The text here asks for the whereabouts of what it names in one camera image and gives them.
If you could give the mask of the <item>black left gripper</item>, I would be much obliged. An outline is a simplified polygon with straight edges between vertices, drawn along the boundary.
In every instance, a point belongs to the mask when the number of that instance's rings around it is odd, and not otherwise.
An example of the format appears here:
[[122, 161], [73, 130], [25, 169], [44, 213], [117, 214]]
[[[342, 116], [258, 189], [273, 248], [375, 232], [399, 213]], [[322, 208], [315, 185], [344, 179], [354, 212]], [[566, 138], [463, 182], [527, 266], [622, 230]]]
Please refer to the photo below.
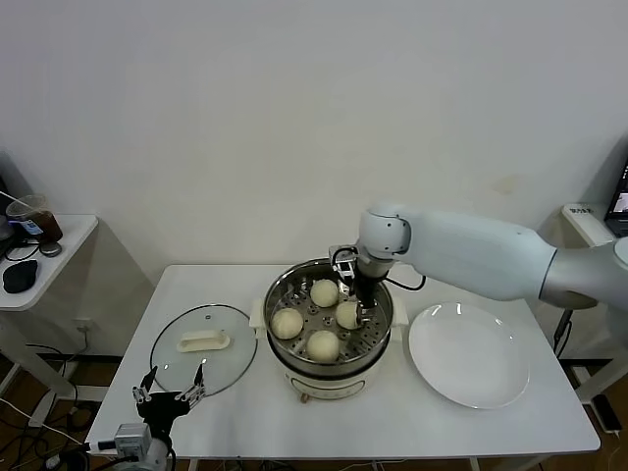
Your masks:
[[138, 387], [132, 388], [138, 415], [143, 419], [151, 433], [170, 433], [176, 419], [190, 412], [189, 401], [200, 401], [205, 396], [204, 364], [200, 363], [192, 385], [184, 392], [150, 393], [156, 376], [153, 367], [142, 378]]

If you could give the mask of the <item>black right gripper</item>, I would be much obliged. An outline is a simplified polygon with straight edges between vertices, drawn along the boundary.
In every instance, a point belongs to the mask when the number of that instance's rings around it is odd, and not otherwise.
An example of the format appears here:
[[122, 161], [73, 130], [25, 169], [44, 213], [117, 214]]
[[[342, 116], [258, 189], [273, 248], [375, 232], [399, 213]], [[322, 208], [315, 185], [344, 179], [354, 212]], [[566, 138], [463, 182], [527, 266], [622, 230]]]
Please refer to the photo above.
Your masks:
[[349, 288], [350, 299], [359, 303], [357, 307], [357, 325], [366, 326], [376, 317], [376, 288], [378, 280], [357, 274]]

